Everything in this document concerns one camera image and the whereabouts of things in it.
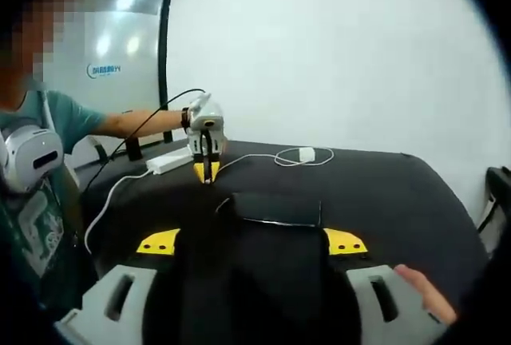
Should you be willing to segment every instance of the white vr headset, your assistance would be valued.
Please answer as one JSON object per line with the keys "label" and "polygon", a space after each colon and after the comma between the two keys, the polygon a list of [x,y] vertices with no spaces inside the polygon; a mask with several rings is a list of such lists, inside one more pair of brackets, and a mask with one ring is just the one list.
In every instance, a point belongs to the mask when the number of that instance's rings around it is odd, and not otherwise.
{"label": "white vr headset", "polygon": [[0,185],[15,195],[30,194],[64,161],[48,98],[41,94],[45,126],[33,119],[15,121],[0,132]]}

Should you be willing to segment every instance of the person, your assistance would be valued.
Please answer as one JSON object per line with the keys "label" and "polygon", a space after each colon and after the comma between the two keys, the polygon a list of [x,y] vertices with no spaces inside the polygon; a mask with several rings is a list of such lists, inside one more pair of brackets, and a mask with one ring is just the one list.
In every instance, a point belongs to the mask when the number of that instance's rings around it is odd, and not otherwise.
{"label": "person", "polygon": [[[30,118],[46,123],[42,97],[33,77],[45,48],[53,41],[54,27],[68,3],[74,0],[5,0],[2,16],[2,67],[0,69],[0,129]],[[47,91],[54,126],[65,153],[87,135],[125,138],[152,111],[103,114],[79,105],[63,93]],[[181,127],[180,111],[160,111],[135,134],[144,137]],[[22,279],[33,289],[45,309],[58,319],[79,306],[81,295],[96,279],[90,259],[77,245],[74,229],[62,205],[68,204],[69,187],[62,167],[28,196],[2,190],[0,240],[14,258]]]}

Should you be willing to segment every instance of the hand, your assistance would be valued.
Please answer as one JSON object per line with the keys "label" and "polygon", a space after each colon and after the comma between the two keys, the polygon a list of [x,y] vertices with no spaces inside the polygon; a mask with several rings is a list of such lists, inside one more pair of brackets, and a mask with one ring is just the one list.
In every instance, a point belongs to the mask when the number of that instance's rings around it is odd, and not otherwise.
{"label": "hand", "polygon": [[398,265],[394,268],[394,271],[422,295],[422,303],[425,309],[447,325],[456,321],[457,316],[453,307],[426,276],[419,271],[408,268],[406,265]]}

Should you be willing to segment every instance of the power strip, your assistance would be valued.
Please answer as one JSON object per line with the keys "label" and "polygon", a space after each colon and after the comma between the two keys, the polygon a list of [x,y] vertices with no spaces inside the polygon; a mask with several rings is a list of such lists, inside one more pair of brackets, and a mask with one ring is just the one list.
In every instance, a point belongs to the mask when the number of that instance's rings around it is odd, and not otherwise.
{"label": "power strip", "polygon": [[192,160],[192,153],[188,146],[186,146],[176,151],[166,153],[165,155],[155,157],[154,159],[147,160],[145,164],[147,165],[147,169],[153,172],[153,174],[163,175],[164,173],[172,171],[181,165],[185,165]]}

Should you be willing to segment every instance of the black table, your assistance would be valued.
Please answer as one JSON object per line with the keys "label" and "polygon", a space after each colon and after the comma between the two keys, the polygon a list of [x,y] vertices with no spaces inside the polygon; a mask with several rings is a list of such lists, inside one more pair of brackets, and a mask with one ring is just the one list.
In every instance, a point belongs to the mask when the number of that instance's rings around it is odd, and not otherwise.
{"label": "black table", "polygon": [[[145,160],[181,146],[184,141],[159,145],[146,150],[142,161],[120,157],[110,163],[85,198],[88,216],[101,209],[119,178],[143,173]],[[285,148],[230,141],[222,160]],[[320,153],[319,159],[323,155],[327,153]],[[97,167],[79,171],[82,184],[96,171]],[[205,228],[197,234],[207,235],[207,216],[232,192],[320,199],[325,227],[359,236],[379,262],[423,271],[455,307],[487,262],[463,205],[428,164],[406,154],[341,149],[319,167],[282,168],[271,158],[250,157],[221,172],[214,186],[200,184],[191,164],[162,176],[126,181],[91,235],[93,252],[100,253],[108,269],[154,232],[200,224]]]}

